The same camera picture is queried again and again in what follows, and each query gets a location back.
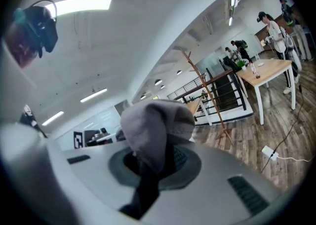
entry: black logo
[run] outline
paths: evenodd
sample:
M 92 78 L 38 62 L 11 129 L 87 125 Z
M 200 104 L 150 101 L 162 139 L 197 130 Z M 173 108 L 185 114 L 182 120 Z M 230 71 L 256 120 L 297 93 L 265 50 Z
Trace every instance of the black logo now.
M 75 149 L 83 148 L 82 132 L 74 131 L 74 146 Z

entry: gray cloth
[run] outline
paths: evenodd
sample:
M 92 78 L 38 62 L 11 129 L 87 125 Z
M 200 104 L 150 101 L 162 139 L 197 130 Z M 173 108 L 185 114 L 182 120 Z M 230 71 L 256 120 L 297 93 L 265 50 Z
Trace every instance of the gray cloth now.
M 167 134 L 188 140 L 195 121 L 185 104 L 147 100 L 126 109 L 120 124 L 119 140 L 123 139 L 123 134 L 137 157 L 159 174 L 164 167 Z

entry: desk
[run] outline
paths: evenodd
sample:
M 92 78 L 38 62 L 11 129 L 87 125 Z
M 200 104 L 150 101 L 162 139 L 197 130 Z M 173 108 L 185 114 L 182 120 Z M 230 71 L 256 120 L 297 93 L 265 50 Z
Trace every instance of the desk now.
M 212 121 L 210 120 L 208 112 L 207 112 L 207 110 L 206 110 L 206 108 L 205 108 L 205 106 L 204 106 L 204 104 L 202 102 L 202 98 L 199 98 L 199 99 L 196 99 L 195 101 L 186 103 L 186 105 L 187 105 L 187 107 L 189 108 L 190 112 L 193 115 L 195 115 L 195 113 L 197 112 L 198 107 L 201 106 L 201 108 L 202 108 L 202 110 L 203 110 L 203 112 L 205 114 L 205 117 L 206 117 L 206 119 L 208 121 L 208 124 L 210 126 L 212 126 Z M 193 139 L 193 137 L 190 138 L 190 141 L 195 143 L 195 140 Z
M 202 100 L 202 98 L 199 98 L 199 99 L 197 99 L 195 101 L 186 103 L 187 107 L 189 108 L 190 112 L 193 115 L 195 115 L 195 113 L 197 112 L 201 100 Z
M 290 73 L 290 81 L 291 81 L 291 95 L 292 95 L 292 109 L 295 109 L 295 83 L 294 83 L 294 75 L 292 71 L 292 61 L 290 60 L 279 60 L 279 59 L 260 59 L 254 63 L 256 69 L 259 72 L 260 78 L 256 78 L 256 76 L 252 73 L 250 66 L 246 68 L 246 70 L 241 70 L 237 72 L 237 76 L 240 80 L 242 89 L 245 93 L 245 96 L 248 97 L 245 86 L 243 84 L 243 79 L 251 84 L 255 88 L 258 107 L 259 107 L 259 115 L 260 115 L 260 124 L 263 125 L 263 108 L 261 95 L 259 91 L 259 86 L 268 83 L 270 80 L 282 74 L 284 71 L 288 70 Z

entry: power cord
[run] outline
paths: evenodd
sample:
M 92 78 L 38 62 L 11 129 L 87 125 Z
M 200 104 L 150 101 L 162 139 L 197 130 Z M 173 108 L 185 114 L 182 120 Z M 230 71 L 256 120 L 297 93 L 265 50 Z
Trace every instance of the power cord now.
M 285 140 L 287 139 L 288 135 L 291 133 L 294 124 L 298 121 L 298 117 L 299 117 L 299 115 L 300 115 L 301 109 L 302 109 L 303 104 L 304 104 L 304 97 L 303 97 L 303 93 L 302 93 L 302 86 L 301 86 L 301 83 L 299 83 L 298 88 L 299 88 L 300 93 L 301 93 L 301 95 L 302 95 L 302 104 L 301 104 L 300 110 L 298 111 L 296 120 L 295 120 L 295 122 L 292 124 L 292 126 L 291 126 L 289 132 L 287 133 L 287 135 L 285 136 L 285 138 L 284 138 L 284 139 L 277 145 L 277 147 L 274 149 L 273 153 L 271 154 L 271 156 L 270 156 L 269 159 L 268 159 L 268 162 L 266 163 L 266 165 L 265 165 L 265 166 L 263 167 L 263 169 L 261 170 L 261 173 L 263 172 L 263 170 L 264 170 L 264 169 L 266 168 L 266 166 L 268 165 L 268 163 L 269 163 L 271 157 L 273 157 L 273 155 L 275 154 L 277 148 L 278 148 L 283 142 L 285 142 Z
M 295 158 L 293 158 L 293 157 L 279 157 L 279 156 L 278 156 L 278 158 L 280 158 L 280 159 L 293 159 L 293 160 L 298 161 L 298 162 L 299 162 L 299 161 L 310 162 L 314 157 L 315 157 L 315 155 L 312 156 L 312 158 L 311 158 L 310 160 L 305 160 L 305 159 L 295 159 Z

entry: white shirt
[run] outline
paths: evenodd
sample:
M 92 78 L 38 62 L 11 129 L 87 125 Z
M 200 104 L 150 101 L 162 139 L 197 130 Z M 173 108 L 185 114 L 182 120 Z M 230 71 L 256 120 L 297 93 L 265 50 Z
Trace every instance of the white shirt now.
M 230 50 L 230 51 L 228 51 L 228 53 L 230 55 L 230 58 L 233 60 L 242 59 L 242 57 L 239 55 L 239 52 L 236 50 Z
M 270 26 L 267 26 L 269 34 L 273 36 L 275 39 L 279 38 L 279 34 L 281 34 L 281 30 L 278 24 L 275 21 L 270 21 Z M 283 40 L 281 41 L 274 41 L 274 47 L 277 52 L 282 53 L 285 52 L 286 46 Z

